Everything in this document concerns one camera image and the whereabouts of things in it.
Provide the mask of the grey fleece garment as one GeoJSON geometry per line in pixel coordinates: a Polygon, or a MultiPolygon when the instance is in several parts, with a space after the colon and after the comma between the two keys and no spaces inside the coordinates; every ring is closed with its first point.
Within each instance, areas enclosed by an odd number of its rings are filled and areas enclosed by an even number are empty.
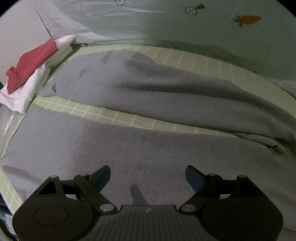
{"type": "Polygon", "coordinates": [[[50,175],[111,168],[116,206],[181,205],[185,167],[247,175],[295,230],[295,117],[230,81],[157,64],[130,50],[78,55],[40,91],[64,108],[31,105],[1,168],[25,201],[50,175]]]}

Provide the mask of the clear plastic storage bag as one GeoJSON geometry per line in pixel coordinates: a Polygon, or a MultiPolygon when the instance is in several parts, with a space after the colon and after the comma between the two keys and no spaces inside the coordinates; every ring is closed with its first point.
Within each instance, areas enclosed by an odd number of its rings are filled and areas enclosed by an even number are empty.
{"type": "Polygon", "coordinates": [[[1,159],[5,156],[10,139],[25,116],[25,113],[12,111],[7,106],[1,104],[1,159]]]}

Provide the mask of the white folded cloth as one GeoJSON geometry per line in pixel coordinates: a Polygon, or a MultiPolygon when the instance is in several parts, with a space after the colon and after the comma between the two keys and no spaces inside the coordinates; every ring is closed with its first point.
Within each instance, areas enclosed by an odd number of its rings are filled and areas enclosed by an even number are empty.
{"type": "Polygon", "coordinates": [[[75,35],[67,35],[59,39],[54,39],[58,51],[37,68],[27,82],[13,93],[8,94],[6,84],[1,89],[1,104],[7,106],[12,111],[25,113],[34,95],[47,81],[51,70],[73,51],[71,43],[75,38],[75,35]]]}

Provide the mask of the green grid cutting mat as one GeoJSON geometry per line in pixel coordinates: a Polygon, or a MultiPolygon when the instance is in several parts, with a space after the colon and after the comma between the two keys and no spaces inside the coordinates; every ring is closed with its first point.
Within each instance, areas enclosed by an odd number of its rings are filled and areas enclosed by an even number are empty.
{"type": "MultiPolygon", "coordinates": [[[[201,77],[213,77],[223,83],[229,83],[231,87],[250,94],[267,104],[277,107],[292,116],[295,116],[295,100],[273,83],[262,76],[243,68],[215,60],[209,57],[182,52],[178,50],[157,48],[150,46],[128,46],[110,45],[83,47],[74,53],[73,58],[79,56],[91,57],[95,53],[102,53],[104,50],[123,50],[128,49],[146,55],[161,66],[172,66],[180,70],[189,71],[201,77]]],[[[214,136],[226,136],[224,130],[211,130],[209,127],[201,125],[189,125],[174,121],[164,121],[163,118],[149,118],[143,114],[126,113],[119,110],[111,110],[81,101],[74,102],[62,99],[56,95],[41,96],[37,95],[32,107],[46,110],[50,113],[74,116],[78,119],[89,120],[96,123],[106,123],[120,126],[131,126],[133,128],[143,128],[154,131],[197,133],[214,136]]]]}

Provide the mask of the red knitted folded cloth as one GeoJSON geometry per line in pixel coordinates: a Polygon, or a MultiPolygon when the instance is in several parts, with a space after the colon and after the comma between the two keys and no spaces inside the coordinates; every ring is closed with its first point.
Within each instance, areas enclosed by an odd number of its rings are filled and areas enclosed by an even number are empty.
{"type": "Polygon", "coordinates": [[[6,71],[6,76],[9,78],[6,86],[8,94],[22,87],[35,70],[50,59],[57,51],[58,48],[55,41],[51,38],[39,47],[24,53],[19,58],[16,67],[11,66],[6,71]]]}

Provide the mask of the light green carrot-print sheet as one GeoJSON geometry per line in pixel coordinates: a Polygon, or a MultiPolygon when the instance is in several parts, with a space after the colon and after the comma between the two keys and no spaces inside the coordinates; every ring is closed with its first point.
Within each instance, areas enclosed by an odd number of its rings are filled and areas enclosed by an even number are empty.
{"type": "Polygon", "coordinates": [[[278,1],[35,1],[53,37],[169,47],[295,80],[295,16],[278,1]]]}

